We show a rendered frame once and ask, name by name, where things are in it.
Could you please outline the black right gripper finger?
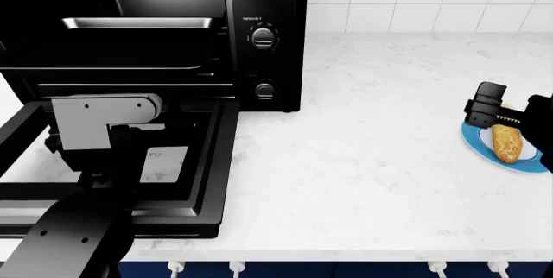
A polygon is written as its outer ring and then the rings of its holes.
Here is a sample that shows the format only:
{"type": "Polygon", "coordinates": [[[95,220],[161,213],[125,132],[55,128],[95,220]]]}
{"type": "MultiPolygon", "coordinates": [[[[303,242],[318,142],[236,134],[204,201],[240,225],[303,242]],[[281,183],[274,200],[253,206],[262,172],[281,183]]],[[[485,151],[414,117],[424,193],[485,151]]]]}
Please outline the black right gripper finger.
{"type": "Polygon", "coordinates": [[[505,91],[505,85],[480,83],[474,98],[469,99],[465,106],[465,123],[481,129],[492,127],[496,122],[505,91]]]}

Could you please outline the golden baguette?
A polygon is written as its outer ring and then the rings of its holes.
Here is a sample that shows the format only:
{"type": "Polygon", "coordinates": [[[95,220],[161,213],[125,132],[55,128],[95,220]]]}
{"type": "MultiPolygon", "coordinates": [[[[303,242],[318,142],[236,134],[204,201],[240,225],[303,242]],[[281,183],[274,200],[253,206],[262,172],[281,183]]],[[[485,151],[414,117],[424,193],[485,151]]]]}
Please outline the golden baguette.
{"type": "Polygon", "coordinates": [[[504,163],[514,163],[518,160],[523,147],[519,131],[502,124],[492,126],[494,154],[504,163]]]}

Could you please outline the metal oven tray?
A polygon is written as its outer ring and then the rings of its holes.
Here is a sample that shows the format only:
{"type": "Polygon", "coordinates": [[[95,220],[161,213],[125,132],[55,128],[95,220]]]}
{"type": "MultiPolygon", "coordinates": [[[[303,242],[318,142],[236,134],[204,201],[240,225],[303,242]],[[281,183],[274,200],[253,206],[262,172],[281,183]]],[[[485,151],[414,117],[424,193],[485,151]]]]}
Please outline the metal oven tray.
{"type": "Polygon", "coordinates": [[[70,66],[197,69],[208,64],[212,18],[64,18],[60,41],[70,66]]]}

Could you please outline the black glass oven door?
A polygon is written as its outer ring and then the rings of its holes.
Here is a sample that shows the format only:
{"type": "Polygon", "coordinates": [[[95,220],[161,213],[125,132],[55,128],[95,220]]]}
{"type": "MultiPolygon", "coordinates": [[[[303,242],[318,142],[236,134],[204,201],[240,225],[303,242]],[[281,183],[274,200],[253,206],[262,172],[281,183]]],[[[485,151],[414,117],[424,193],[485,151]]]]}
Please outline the black glass oven door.
{"type": "MultiPolygon", "coordinates": [[[[218,236],[238,113],[234,101],[179,104],[136,124],[148,152],[132,206],[135,238],[218,236]]],[[[25,104],[0,127],[0,179],[42,132],[60,156],[51,100],[25,104]]],[[[0,238],[26,237],[51,205],[91,185],[73,172],[75,182],[0,181],[0,238]]]]}

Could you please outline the black toaster oven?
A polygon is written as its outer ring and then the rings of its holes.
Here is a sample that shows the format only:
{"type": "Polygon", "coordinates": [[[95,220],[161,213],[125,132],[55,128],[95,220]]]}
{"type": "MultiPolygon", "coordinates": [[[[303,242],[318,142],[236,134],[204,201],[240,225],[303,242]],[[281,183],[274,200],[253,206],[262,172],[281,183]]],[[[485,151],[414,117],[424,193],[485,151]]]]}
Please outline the black toaster oven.
{"type": "Polygon", "coordinates": [[[168,106],[234,101],[242,111],[298,111],[307,0],[0,0],[0,78],[23,103],[74,95],[154,93],[168,106]],[[60,41],[64,18],[212,18],[216,38],[197,69],[70,66],[60,41]],[[269,28],[272,49],[251,36],[269,28]],[[275,86],[272,100],[253,94],[275,86]]]}

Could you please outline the blue white plate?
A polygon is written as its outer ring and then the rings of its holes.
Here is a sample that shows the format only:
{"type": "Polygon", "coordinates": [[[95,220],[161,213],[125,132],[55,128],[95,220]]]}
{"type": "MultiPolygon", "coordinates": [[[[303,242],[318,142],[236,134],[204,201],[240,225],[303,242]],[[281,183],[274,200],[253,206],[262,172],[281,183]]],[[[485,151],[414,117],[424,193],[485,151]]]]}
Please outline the blue white plate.
{"type": "Polygon", "coordinates": [[[484,130],[462,122],[461,134],[472,150],[497,166],[526,174],[547,174],[549,172],[540,162],[543,153],[528,142],[522,134],[519,134],[523,142],[522,150],[518,159],[513,163],[504,163],[495,155],[492,129],[484,130]]]}

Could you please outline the black function knob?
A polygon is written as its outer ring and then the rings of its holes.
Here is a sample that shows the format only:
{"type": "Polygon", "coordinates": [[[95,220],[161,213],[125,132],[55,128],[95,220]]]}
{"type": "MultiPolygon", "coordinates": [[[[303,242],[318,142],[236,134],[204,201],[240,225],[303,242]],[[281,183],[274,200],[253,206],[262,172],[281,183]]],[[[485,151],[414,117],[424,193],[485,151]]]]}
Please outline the black function knob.
{"type": "Polygon", "coordinates": [[[272,100],[276,95],[276,88],[268,82],[259,82],[254,85],[253,94],[262,100],[272,100]]]}

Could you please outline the black temperature knob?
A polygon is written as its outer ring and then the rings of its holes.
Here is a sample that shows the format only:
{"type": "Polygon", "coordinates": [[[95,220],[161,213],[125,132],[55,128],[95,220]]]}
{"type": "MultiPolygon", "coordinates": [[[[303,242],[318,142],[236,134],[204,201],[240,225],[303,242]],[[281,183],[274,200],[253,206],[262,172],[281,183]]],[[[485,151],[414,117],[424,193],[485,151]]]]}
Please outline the black temperature knob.
{"type": "Polygon", "coordinates": [[[272,49],[276,41],[275,35],[269,28],[258,28],[251,36],[251,42],[256,49],[272,49]]]}

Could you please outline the dark blue cabinet front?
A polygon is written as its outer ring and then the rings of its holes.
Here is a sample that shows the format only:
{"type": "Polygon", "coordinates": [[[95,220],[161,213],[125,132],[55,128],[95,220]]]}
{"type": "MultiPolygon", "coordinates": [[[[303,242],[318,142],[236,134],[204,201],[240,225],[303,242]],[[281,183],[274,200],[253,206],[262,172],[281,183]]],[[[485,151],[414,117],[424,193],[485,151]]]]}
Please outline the dark blue cabinet front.
{"type": "MultiPolygon", "coordinates": [[[[447,278],[501,278],[486,262],[447,262],[447,278]]],[[[166,262],[120,262],[122,278],[170,278],[166,262]]],[[[187,262],[177,278],[233,278],[227,262],[187,262]]],[[[426,262],[247,262],[238,278],[439,278],[426,262]]]]}

